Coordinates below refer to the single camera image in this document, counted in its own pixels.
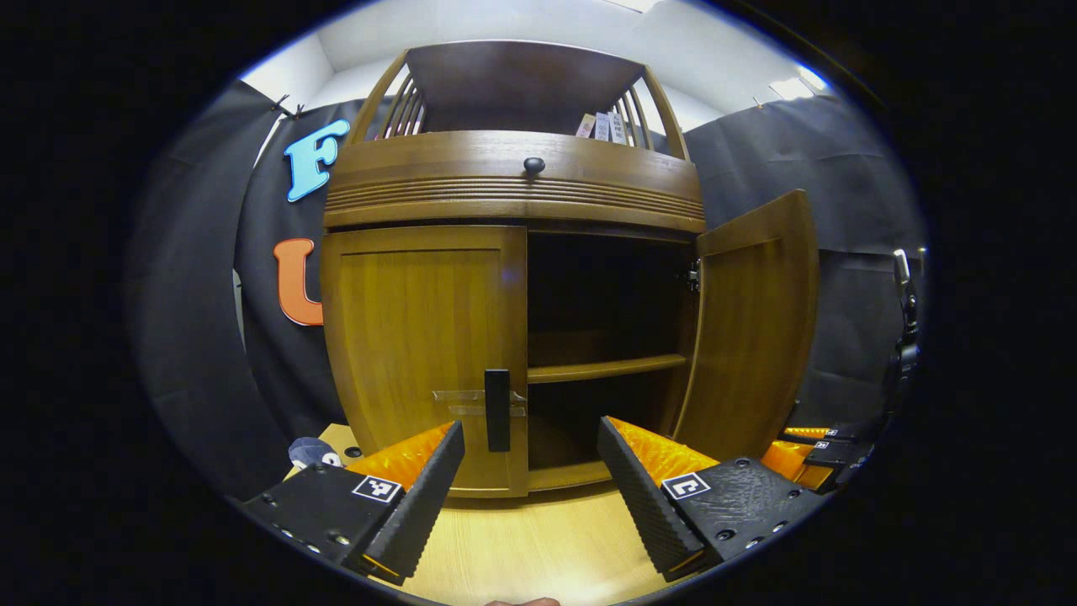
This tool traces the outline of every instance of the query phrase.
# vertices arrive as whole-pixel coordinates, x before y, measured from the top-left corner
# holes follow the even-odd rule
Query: black knob
[[[546,168],[546,163],[542,160],[541,157],[529,157],[523,160],[523,169],[528,171],[528,174],[537,174]]]

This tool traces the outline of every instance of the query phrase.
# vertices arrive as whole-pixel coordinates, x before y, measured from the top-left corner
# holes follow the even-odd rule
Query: hand
[[[532,600],[531,602],[524,602],[523,604],[509,604],[507,602],[494,600],[486,606],[561,606],[561,603],[553,597],[540,597],[537,600]]]

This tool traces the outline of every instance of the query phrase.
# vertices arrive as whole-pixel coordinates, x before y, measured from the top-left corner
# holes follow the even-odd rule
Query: cabinet door
[[[815,330],[819,250],[795,189],[696,240],[700,305],[674,437],[718,461],[761,457],[800,385]]]
[[[527,493],[527,418],[510,417],[510,450],[491,453],[486,415],[475,414],[482,399],[434,399],[482,391],[487,369],[507,369],[510,390],[527,397],[526,234],[422,226],[324,240],[325,341],[355,440],[373,453],[459,419],[465,454],[451,496]]]

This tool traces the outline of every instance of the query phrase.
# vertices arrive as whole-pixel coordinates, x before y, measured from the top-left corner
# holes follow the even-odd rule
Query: door hinge
[[[699,258],[691,262],[684,277],[685,281],[688,282],[688,290],[690,292],[699,292]]]

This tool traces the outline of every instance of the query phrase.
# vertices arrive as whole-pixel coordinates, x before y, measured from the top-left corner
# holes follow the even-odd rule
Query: black backdrop
[[[901,332],[892,252],[904,248],[917,271],[926,245],[919,203],[884,139],[851,105],[826,96],[749,108],[684,137],[708,227],[793,188],[811,202],[819,314],[789,423],[820,427],[879,414],[880,385]],[[923,277],[914,280],[924,321],[931,296]]]
[[[372,122],[376,129],[392,103],[383,98]],[[285,239],[307,238],[314,249],[307,256],[306,292],[321,298],[322,219],[327,186],[289,202],[291,163],[284,147],[337,119],[354,122],[363,99],[304,112],[284,119],[274,132],[251,175],[236,240],[236,271],[242,288],[247,356],[265,401],[289,440],[317,437],[330,423],[347,424],[320,326],[299,326],[280,309],[274,246]],[[338,137],[338,144],[345,137]],[[334,165],[323,166],[331,175]],[[280,456],[285,453],[265,453]]]
[[[176,442],[213,487],[251,496],[290,468],[288,441],[243,356],[233,254],[271,100],[235,82],[146,174],[124,281],[143,385]]]

